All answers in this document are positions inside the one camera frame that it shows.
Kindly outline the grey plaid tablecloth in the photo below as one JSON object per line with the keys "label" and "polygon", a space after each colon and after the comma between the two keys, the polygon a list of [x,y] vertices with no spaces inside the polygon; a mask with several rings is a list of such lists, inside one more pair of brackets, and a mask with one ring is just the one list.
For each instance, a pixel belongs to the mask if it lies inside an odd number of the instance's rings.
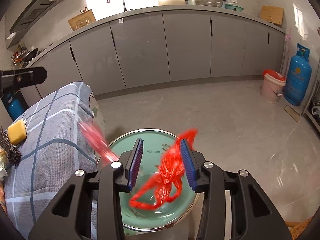
{"label": "grey plaid tablecloth", "polygon": [[27,122],[27,137],[18,146],[20,163],[5,168],[4,194],[8,217],[24,238],[76,170],[89,173],[97,169],[95,153],[79,126],[93,121],[92,94],[88,85],[73,82],[19,117]]}

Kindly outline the grey kitchen cabinets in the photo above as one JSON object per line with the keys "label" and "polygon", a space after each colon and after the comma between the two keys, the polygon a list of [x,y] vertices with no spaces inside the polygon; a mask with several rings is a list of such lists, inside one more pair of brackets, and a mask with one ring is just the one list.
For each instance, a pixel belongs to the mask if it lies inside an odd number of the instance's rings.
{"label": "grey kitchen cabinets", "polygon": [[132,10],[82,27],[33,61],[46,81],[21,90],[28,105],[71,82],[95,95],[175,83],[261,78],[280,70],[285,30],[242,12],[199,5]]}

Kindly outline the red plastic bag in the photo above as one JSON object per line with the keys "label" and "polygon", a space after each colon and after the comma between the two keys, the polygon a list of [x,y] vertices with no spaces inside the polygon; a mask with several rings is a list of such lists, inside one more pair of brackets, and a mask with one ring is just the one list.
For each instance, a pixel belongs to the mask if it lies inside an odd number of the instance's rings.
{"label": "red plastic bag", "polygon": [[[180,142],[186,139],[191,148],[193,148],[197,134],[198,130],[192,128],[178,135],[175,142],[163,153],[157,166],[158,172],[153,174],[129,200],[131,207],[143,210],[156,210],[165,203],[172,203],[181,195],[183,189],[182,177],[185,174],[185,169],[180,152]],[[153,196],[155,202],[153,204],[139,202],[139,198],[151,189],[154,190]]]}

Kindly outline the wooden cutting board left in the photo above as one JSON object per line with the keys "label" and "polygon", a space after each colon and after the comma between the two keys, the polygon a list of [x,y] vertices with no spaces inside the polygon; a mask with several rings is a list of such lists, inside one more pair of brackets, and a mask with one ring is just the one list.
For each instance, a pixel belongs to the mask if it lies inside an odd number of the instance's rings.
{"label": "wooden cutting board left", "polygon": [[93,22],[95,22],[95,16],[92,10],[87,10],[71,19],[68,20],[68,24],[72,31],[76,31],[84,26],[87,26]]}

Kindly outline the green enamel basin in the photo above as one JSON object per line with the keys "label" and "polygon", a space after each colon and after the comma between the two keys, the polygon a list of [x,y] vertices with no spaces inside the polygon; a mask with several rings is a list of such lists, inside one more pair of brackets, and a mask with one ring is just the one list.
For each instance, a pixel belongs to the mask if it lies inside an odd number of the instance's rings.
{"label": "green enamel basin", "polygon": [[158,231],[182,220],[194,206],[197,195],[188,184],[180,142],[192,145],[194,128],[174,135],[160,129],[139,129],[110,143],[117,155],[132,150],[136,140],[143,142],[143,155],[136,184],[129,193],[120,193],[123,226],[133,231]]}

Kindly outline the blue gas cylinder right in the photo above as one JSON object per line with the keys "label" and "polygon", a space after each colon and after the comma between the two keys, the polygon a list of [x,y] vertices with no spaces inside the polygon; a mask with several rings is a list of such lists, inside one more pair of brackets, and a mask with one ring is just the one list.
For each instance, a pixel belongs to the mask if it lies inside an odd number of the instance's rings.
{"label": "blue gas cylinder right", "polygon": [[294,106],[299,106],[302,103],[309,85],[312,74],[309,55],[310,49],[298,43],[296,54],[290,60],[284,97]]}

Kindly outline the blue gas cylinder left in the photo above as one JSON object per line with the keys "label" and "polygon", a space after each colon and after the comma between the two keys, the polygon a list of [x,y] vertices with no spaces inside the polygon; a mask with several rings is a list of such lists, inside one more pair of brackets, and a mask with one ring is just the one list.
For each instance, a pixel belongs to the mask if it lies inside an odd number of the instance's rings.
{"label": "blue gas cylinder left", "polygon": [[21,105],[21,102],[10,93],[4,96],[4,102],[6,110],[13,121],[23,114],[24,108]]}

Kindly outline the blue gas cylinder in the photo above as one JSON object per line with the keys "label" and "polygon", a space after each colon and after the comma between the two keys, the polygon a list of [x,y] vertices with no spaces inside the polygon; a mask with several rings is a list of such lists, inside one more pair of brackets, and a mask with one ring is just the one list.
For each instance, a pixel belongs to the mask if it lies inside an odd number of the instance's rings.
{"label": "blue gas cylinder", "polygon": [[6,110],[13,121],[23,114],[24,108],[21,105],[21,102],[10,93],[4,96],[4,102]]}
{"label": "blue gas cylinder", "polygon": [[312,74],[309,55],[310,49],[298,43],[296,54],[290,60],[284,97],[294,106],[299,106],[302,103],[309,85]]}

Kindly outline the wooden cutting board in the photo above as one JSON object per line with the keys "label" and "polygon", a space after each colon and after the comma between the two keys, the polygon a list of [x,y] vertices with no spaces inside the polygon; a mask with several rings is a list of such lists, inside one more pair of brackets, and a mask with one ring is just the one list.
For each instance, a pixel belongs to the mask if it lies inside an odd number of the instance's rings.
{"label": "wooden cutting board", "polygon": [[87,10],[71,19],[68,20],[68,24],[72,31],[76,31],[84,26],[87,26],[93,22],[95,22],[95,16],[92,10]]}
{"label": "wooden cutting board", "polygon": [[284,17],[284,8],[274,7],[270,5],[262,5],[260,10],[260,18],[272,24],[282,26]]}

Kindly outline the green bowl on counter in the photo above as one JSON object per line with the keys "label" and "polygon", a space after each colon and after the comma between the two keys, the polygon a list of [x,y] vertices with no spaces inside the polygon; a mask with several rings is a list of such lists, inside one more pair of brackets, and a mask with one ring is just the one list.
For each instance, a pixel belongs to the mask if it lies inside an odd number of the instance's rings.
{"label": "green bowl on counter", "polygon": [[225,4],[225,8],[232,10],[232,11],[238,11],[238,12],[243,12],[244,8],[241,6],[238,6],[236,4]]}

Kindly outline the yellow sponge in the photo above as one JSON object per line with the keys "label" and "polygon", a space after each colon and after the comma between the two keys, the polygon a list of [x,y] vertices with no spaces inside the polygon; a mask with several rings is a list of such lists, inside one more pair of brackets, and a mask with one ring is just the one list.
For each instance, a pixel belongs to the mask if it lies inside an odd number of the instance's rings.
{"label": "yellow sponge", "polygon": [[7,135],[14,146],[23,142],[27,138],[26,121],[19,119],[11,124],[7,129]]}

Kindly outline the range hood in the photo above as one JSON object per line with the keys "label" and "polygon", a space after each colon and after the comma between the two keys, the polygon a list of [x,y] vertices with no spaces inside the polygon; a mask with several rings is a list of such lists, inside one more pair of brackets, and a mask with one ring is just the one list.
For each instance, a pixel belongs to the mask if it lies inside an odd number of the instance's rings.
{"label": "range hood", "polygon": [[7,36],[7,48],[20,42],[30,28],[59,1],[32,0],[12,24]]}

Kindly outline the black wok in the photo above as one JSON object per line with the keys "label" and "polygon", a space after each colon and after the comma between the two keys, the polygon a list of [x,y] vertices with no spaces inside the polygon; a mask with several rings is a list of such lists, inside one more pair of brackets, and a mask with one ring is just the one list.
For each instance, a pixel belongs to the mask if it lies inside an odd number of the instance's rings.
{"label": "black wok", "polygon": [[37,56],[37,52],[38,52],[38,48],[35,48],[35,49],[29,51],[28,53],[26,53],[26,55],[22,59],[23,62],[24,63],[30,62],[32,59],[34,59]]}

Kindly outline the pink bucket with red bag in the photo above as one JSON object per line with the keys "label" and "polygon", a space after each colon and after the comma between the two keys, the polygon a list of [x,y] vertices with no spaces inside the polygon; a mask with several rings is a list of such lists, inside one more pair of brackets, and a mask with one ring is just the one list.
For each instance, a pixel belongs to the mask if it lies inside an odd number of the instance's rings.
{"label": "pink bucket with red bag", "polygon": [[267,101],[276,103],[282,96],[285,85],[286,79],[284,76],[274,70],[266,69],[263,72],[263,84],[260,94]]}

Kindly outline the wooden cutting board right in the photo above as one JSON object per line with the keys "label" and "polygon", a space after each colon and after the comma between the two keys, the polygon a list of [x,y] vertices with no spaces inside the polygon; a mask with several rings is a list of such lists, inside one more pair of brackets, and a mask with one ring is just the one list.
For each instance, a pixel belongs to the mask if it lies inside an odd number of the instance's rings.
{"label": "wooden cutting board right", "polygon": [[260,10],[260,18],[272,24],[282,26],[284,17],[284,8],[274,7],[270,5],[262,5]]}

